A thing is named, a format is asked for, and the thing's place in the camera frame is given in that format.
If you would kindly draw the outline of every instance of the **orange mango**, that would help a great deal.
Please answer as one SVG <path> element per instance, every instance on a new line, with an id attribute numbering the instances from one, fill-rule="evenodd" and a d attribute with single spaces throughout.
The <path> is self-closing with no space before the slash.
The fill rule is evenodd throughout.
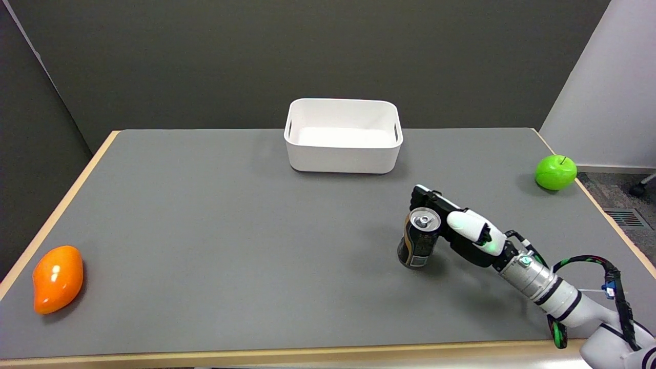
<path id="1" fill-rule="evenodd" d="M 65 245 L 50 250 L 32 273 L 34 311 L 50 314 L 68 305 L 82 288 L 82 255 Z"/>

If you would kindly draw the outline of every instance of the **can lid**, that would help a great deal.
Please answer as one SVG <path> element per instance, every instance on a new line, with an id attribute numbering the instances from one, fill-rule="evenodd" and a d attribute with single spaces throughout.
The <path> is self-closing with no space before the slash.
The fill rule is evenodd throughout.
<path id="1" fill-rule="evenodd" d="M 410 212 L 410 223 L 424 232 L 432 232 L 440 227 L 440 216 L 427 207 L 418 207 Z"/>

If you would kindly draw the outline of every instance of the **blue connector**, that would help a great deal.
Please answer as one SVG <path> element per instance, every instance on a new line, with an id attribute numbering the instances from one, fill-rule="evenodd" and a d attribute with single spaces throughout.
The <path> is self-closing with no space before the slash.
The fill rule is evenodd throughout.
<path id="1" fill-rule="evenodd" d="M 606 294 L 606 298 L 609 300 L 615 299 L 615 281 L 605 283 L 602 285 L 602 290 Z"/>

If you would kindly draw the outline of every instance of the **fake fruit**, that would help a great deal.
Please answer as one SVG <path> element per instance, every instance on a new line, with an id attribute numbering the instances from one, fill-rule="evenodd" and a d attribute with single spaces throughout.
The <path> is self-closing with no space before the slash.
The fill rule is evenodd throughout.
<path id="1" fill-rule="evenodd" d="M 535 168 L 535 182 L 547 190 L 562 190 L 576 179 L 577 168 L 572 159 L 549 155 Z"/>
<path id="2" fill-rule="evenodd" d="M 50 314 L 65 307 L 82 288 L 82 256 L 73 246 L 48 251 L 32 273 L 34 311 Z"/>

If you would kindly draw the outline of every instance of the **gray table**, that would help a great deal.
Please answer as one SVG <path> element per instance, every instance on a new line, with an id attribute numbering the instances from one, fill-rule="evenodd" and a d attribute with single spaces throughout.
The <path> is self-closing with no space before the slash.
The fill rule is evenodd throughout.
<path id="1" fill-rule="evenodd" d="M 551 154 L 535 131 L 403 135 L 392 172 L 345 175 L 294 171 L 282 130 L 120 132 L 3 283 L 0 357 L 64 357 L 61 364 L 89 355 L 549 339 L 540 309 L 445 244 L 424 270 L 401 266 L 396 246 L 416 183 L 519 230 L 550 262 L 582 253 L 612 260 L 636 319 L 656 330 L 654 277 L 596 204 L 577 185 L 554 194 L 533 181 Z M 31 271 L 61 244 L 80 249 L 85 288 L 41 317 L 31 309 Z M 603 282 L 593 264 L 559 274 L 584 289 Z M 589 296 L 612 307 L 602 293 Z"/>

